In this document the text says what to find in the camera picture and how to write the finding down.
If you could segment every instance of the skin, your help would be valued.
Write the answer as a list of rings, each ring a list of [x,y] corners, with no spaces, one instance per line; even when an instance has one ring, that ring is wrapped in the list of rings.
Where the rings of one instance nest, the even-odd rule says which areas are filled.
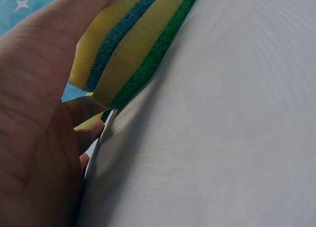
[[[62,103],[76,43],[114,0],[56,0],[0,38],[0,226],[69,226],[104,109]]]

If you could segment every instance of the blue background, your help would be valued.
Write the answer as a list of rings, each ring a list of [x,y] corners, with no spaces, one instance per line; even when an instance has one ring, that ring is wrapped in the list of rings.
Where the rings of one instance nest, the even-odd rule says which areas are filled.
[[[0,36],[5,34],[5,32],[10,30],[25,17],[37,11],[41,7],[49,4],[53,0],[29,0],[27,3],[29,8],[20,8],[14,12],[18,6],[16,1],[17,0],[0,0]],[[67,84],[62,101],[72,100],[85,94],[85,92],[78,90],[70,84]]]

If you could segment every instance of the kitchen sponge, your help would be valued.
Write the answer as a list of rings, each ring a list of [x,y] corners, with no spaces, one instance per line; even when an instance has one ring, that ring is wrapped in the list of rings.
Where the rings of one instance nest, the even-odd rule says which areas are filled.
[[[118,0],[80,39],[70,83],[122,109],[146,84],[195,0]]]

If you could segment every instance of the white star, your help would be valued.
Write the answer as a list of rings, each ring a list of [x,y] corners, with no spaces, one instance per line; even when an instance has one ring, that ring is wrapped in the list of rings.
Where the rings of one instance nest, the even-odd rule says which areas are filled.
[[[16,9],[14,10],[14,12],[16,12],[17,10],[19,10],[20,8],[29,8],[28,6],[28,1],[29,0],[23,0],[23,1],[16,1],[16,3],[18,4],[18,6],[16,7]]]

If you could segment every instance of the blue sponge layer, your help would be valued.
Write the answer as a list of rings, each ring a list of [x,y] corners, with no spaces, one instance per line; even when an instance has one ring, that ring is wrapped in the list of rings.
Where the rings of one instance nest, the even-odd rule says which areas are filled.
[[[119,42],[156,0],[139,0],[103,40],[91,68],[85,91],[94,91],[100,76]]]

